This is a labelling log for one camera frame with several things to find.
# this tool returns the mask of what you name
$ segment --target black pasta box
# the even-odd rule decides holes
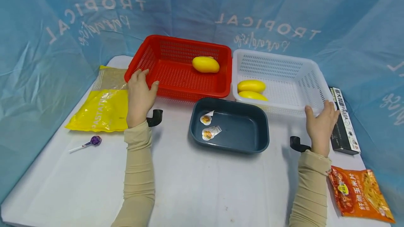
[[[344,97],[340,89],[329,87],[332,97],[334,98],[335,105],[341,114],[338,118],[337,124],[331,134],[331,145],[334,151],[346,153],[349,155],[356,155],[361,153],[358,140],[356,139],[355,131],[349,118],[348,111]]]

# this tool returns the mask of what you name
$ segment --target red plastic basket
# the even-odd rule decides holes
[[[200,73],[192,67],[197,56],[212,56],[220,65],[218,73]],[[148,36],[139,47],[125,81],[141,68],[150,87],[159,81],[157,95],[173,99],[197,101],[204,97],[223,98],[230,93],[231,49],[227,46],[160,35]]]

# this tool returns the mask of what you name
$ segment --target black clamp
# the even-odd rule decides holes
[[[306,150],[311,150],[311,147],[308,145],[301,145],[300,144],[300,137],[292,136],[290,137],[290,147],[298,152],[304,153]]]
[[[162,110],[153,110],[153,117],[146,118],[147,124],[149,127],[157,126],[163,120],[163,111]]]

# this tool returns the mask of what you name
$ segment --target mango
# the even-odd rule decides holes
[[[210,56],[195,57],[192,66],[201,73],[218,73],[220,69],[219,63]]]
[[[268,99],[265,96],[253,91],[242,91],[239,93],[239,95],[240,97],[244,98],[268,101]]]
[[[253,91],[262,94],[265,88],[265,83],[258,80],[244,80],[237,84],[237,92]]]

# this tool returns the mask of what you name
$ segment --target beige sleeve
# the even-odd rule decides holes
[[[327,171],[331,160],[309,150],[299,159],[299,182],[290,214],[290,227],[325,227]]]
[[[145,227],[154,206],[152,131],[144,121],[127,129],[124,137],[128,144],[124,203],[111,227]]]

